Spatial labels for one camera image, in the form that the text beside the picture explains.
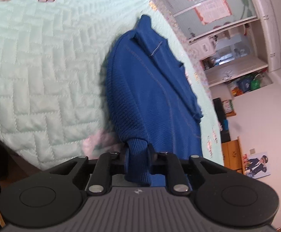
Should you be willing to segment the green white box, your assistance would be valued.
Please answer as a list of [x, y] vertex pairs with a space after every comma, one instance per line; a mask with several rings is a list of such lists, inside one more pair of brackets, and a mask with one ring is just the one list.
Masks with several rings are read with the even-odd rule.
[[234, 113], [234, 107], [233, 107], [233, 103], [232, 100], [225, 100], [222, 102], [223, 104], [223, 109], [225, 114], [231, 114]]

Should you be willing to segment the black sofa chair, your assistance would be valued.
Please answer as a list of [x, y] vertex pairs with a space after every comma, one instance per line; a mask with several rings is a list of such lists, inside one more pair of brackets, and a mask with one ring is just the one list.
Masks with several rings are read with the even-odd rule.
[[226, 143], [231, 141], [229, 134], [229, 126], [226, 118], [226, 113], [223, 108], [223, 103], [220, 98], [215, 98], [213, 100], [214, 109], [220, 123], [220, 134], [221, 134], [221, 143]]

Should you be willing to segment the white drawer cabinet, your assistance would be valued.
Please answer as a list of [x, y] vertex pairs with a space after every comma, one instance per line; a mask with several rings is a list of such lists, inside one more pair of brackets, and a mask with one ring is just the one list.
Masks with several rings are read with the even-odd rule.
[[214, 53], [215, 46], [212, 38], [202, 38], [191, 44], [191, 55], [196, 60], [204, 60]]

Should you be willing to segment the mint bee-print quilt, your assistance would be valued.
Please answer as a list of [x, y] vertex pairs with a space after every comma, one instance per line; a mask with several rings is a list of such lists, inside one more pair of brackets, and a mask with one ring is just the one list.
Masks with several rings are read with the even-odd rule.
[[202, 109], [203, 155], [222, 161], [213, 103], [152, 0], [0, 0], [0, 144], [28, 174], [121, 148], [105, 98], [113, 42], [151, 17]]

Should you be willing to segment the blue knit sweater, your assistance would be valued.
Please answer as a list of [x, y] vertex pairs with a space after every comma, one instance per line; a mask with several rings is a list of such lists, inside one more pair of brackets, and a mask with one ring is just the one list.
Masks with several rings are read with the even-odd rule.
[[129, 182], [164, 186], [163, 175], [149, 172], [148, 145], [180, 159], [202, 154], [202, 111], [184, 65], [167, 39], [142, 15], [136, 27], [112, 48], [106, 72], [106, 99], [119, 140], [128, 146]]

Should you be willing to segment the sliding glass wardrobe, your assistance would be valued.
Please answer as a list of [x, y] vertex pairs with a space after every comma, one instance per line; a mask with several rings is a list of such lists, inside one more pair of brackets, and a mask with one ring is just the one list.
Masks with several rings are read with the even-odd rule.
[[161, 0], [188, 40], [256, 19], [252, 0]]

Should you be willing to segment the boy in uniform poster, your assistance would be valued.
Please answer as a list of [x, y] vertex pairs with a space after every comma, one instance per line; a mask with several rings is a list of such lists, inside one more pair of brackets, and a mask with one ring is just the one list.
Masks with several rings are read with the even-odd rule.
[[259, 154], [243, 155], [244, 175], [259, 179], [271, 175], [269, 158], [266, 152]]

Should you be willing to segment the white door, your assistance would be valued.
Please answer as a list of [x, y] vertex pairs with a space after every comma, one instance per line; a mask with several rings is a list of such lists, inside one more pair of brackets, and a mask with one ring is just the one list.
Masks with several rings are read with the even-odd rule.
[[253, 55], [247, 55], [205, 70], [209, 87], [213, 87], [249, 73], [267, 68], [268, 64]]

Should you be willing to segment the wooden desk with drawers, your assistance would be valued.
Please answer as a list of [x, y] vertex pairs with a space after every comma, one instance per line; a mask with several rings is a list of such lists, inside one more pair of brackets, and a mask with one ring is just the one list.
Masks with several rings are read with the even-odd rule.
[[222, 143], [224, 166], [238, 173], [244, 174], [243, 153], [240, 139]]

